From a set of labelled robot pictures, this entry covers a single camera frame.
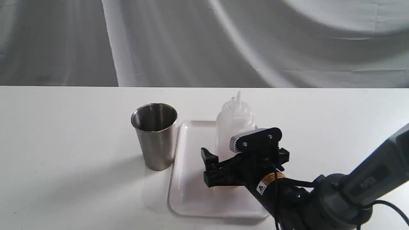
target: clear plastic tray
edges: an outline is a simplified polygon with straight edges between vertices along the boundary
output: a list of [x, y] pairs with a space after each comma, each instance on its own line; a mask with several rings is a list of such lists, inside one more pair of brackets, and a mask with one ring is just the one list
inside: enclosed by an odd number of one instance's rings
[[262, 219], [269, 216], [245, 187], [208, 188], [200, 148], [214, 153], [216, 122], [181, 124], [169, 190], [169, 206], [185, 216]]

